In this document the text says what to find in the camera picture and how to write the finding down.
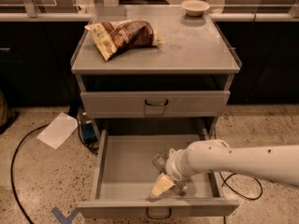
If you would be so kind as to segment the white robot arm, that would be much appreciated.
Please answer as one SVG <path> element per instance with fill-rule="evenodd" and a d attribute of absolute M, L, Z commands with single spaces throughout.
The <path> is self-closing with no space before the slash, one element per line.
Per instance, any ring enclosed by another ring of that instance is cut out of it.
<path fill-rule="evenodd" d="M 165 171 L 149 193 L 158 198 L 201 173 L 232 172 L 273 183 L 299 187 L 299 146 L 229 147 L 220 139 L 196 141 L 184 149 L 169 149 Z"/>

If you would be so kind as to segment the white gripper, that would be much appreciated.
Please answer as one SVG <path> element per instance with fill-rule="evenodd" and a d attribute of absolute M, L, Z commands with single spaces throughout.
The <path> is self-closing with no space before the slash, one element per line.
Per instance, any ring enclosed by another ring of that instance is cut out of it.
<path fill-rule="evenodd" d="M 183 149 L 174 150 L 173 148 L 170 148 L 165 166 L 167 175 L 160 174 L 158 176 L 149 195 L 152 197 L 159 197 L 175 185 L 174 181 L 184 181 L 189 179 L 191 175 L 186 170 L 186 167 L 185 151 Z"/>

